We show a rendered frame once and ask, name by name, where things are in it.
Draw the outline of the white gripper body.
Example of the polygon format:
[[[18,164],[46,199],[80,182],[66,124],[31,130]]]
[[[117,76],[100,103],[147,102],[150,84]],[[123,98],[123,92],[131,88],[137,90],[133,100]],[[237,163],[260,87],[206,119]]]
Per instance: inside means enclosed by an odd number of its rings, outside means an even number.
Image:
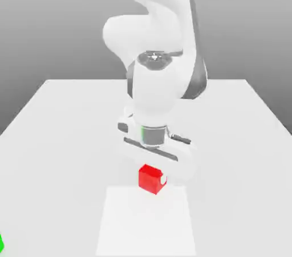
[[[145,147],[138,141],[124,137],[123,155],[180,181],[190,180],[197,169],[197,147],[191,140],[180,136],[166,137],[158,148]]]

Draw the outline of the small red cube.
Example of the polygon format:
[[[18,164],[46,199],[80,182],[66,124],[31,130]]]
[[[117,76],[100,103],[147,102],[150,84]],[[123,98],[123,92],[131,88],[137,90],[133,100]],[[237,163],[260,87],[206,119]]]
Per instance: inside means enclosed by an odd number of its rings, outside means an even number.
[[[160,183],[160,177],[162,174],[163,172],[161,170],[144,164],[139,169],[139,187],[157,195],[158,192],[164,187]]]

